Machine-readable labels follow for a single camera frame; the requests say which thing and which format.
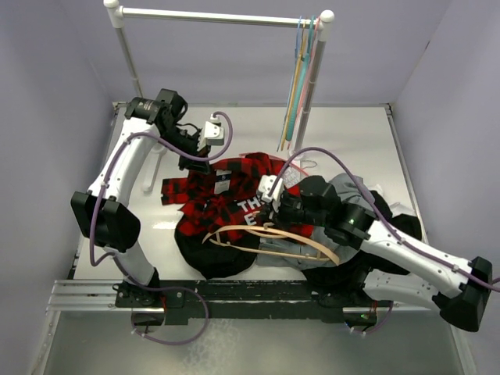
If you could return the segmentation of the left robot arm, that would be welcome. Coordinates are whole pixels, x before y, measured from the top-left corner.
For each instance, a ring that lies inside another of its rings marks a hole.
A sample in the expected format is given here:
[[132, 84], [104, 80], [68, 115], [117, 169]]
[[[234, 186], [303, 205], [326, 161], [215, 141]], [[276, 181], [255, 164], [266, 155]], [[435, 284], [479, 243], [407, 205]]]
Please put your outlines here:
[[162, 89], [154, 99], [133, 98], [102, 171], [86, 191], [74, 192], [70, 200], [80, 232], [89, 241], [90, 264], [112, 259], [124, 282], [135, 285], [133, 296], [143, 306], [157, 303], [161, 288], [158, 271], [139, 243], [141, 221], [129, 209], [138, 174], [156, 145], [179, 156], [180, 170], [205, 170], [211, 145], [224, 143], [217, 121], [193, 134], [184, 130], [180, 121], [187, 110], [188, 103], [174, 90]]

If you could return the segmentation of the red black plaid shirt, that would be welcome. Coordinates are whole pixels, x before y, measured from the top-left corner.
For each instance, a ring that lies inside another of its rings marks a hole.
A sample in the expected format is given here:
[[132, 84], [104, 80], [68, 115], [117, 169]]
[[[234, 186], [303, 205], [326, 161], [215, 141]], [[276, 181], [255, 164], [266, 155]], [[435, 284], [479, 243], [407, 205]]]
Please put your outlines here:
[[261, 177], [277, 175], [283, 159], [263, 152], [221, 159], [210, 172], [191, 171], [186, 177], [162, 181], [163, 205], [181, 204], [177, 230], [184, 236], [204, 237], [230, 225], [262, 226], [263, 203], [256, 197]]

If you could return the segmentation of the cream plastic hanger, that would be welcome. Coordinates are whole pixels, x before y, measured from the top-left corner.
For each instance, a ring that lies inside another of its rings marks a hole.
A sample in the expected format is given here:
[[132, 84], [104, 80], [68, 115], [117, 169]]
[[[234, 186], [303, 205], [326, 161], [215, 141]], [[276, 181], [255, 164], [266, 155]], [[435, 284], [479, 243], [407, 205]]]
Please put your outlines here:
[[[255, 247], [237, 245], [229, 240], [229, 232], [244, 232], [259, 239]], [[271, 223], [263, 226], [228, 225], [207, 233], [202, 243], [235, 248], [239, 251], [257, 255], [257, 260], [264, 266], [289, 266], [298, 270], [307, 270], [321, 266], [335, 267], [341, 264], [341, 259], [329, 249], [309, 237], [280, 230]]]

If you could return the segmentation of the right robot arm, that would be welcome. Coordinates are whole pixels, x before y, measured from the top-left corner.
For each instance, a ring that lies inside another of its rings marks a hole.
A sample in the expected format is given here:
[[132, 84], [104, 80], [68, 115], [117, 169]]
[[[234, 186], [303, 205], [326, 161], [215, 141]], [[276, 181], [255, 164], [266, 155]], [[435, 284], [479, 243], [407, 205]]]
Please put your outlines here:
[[163, 181], [162, 203], [180, 206], [174, 237], [186, 262], [207, 279], [253, 265], [294, 268], [355, 305], [420, 305], [478, 331], [492, 289], [487, 260], [425, 245], [419, 220], [394, 216], [360, 177], [287, 186], [279, 178], [286, 170], [282, 159], [254, 152]]

